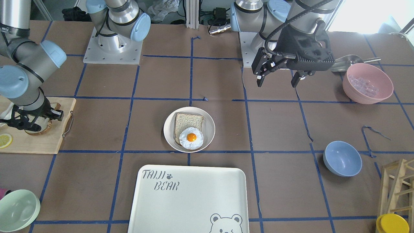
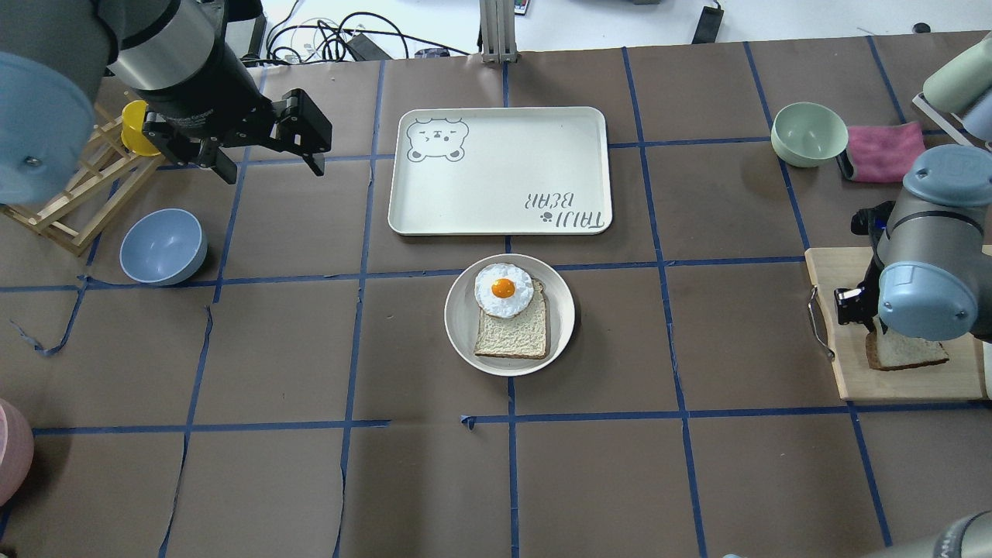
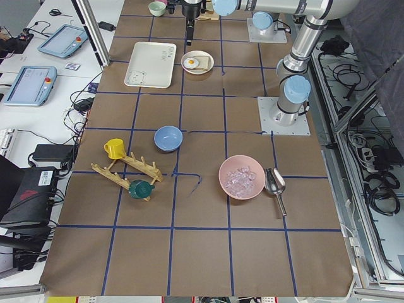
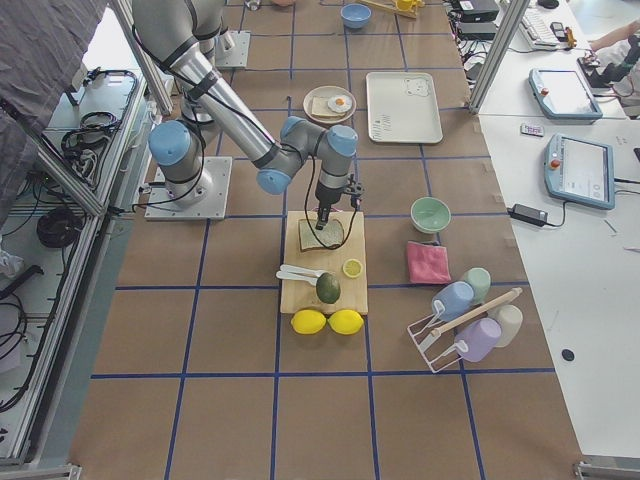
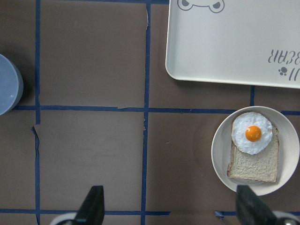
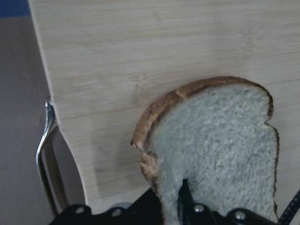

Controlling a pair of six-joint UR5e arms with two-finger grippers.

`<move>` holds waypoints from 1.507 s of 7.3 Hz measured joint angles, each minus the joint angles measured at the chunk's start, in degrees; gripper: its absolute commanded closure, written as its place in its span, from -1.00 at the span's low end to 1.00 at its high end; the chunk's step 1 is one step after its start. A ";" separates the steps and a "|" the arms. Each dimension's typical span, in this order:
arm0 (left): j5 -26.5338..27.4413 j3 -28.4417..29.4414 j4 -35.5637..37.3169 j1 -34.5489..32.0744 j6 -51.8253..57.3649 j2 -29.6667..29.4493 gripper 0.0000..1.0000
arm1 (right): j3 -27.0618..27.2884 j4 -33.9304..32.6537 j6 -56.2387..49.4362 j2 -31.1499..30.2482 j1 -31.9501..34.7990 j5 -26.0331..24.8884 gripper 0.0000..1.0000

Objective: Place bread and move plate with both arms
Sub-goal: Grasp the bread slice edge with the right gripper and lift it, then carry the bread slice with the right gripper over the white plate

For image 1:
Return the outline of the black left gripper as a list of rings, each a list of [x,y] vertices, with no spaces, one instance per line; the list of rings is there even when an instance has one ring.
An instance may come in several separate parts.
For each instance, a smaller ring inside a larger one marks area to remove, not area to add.
[[[273,50],[276,54],[264,58],[261,48],[251,65],[253,74],[257,75],[257,86],[262,87],[265,77],[279,68],[296,70],[291,79],[293,88],[307,77],[307,72],[330,69],[335,58],[325,25],[323,20],[318,20],[313,33],[303,33],[291,25],[284,27]]]

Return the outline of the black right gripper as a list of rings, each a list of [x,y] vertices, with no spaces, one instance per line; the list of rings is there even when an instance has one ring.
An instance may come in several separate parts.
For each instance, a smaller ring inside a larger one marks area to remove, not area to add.
[[[18,130],[27,129],[29,127],[29,119],[28,119],[29,111],[34,111],[34,110],[27,110],[27,109],[24,109],[22,106],[17,106],[11,103],[9,107],[7,108],[7,110],[1,114],[1,119],[0,119],[1,126],[9,126],[12,128],[16,128]]]

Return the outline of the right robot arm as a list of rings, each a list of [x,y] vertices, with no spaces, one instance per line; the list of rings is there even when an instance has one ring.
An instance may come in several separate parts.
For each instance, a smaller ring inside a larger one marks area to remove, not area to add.
[[[142,42],[149,33],[150,16],[136,0],[87,0],[85,6],[102,52],[129,51],[133,42]],[[67,55],[52,41],[37,44],[29,39],[30,12],[30,0],[1,1],[1,56],[15,62],[1,66],[1,96],[11,101],[1,114],[1,124],[34,135],[64,118],[60,104],[51,104],[41,86]]]

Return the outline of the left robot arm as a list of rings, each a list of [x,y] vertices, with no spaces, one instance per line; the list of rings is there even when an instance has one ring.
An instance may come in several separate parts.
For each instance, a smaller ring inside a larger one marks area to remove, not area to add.
[[[262,40],[250,64],[257,86],[280,69],[295,71],[292,87],[329,70],[335,58],[326,24],[339,5],[338,0],[235,0],[230,7],[232,30],[257,33]]]

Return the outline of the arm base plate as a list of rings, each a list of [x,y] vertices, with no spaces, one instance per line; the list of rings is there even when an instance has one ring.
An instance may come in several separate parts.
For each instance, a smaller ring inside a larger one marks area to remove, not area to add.
[[[142,41],[132,41],[121,35],[96,36],[96,32],[94,28],[84,55],[84,63],[139,65]]]
[[[239,32],[240,49],[244,68],[251,68],[257,51],[264,46],[265,40],[256,32]]]

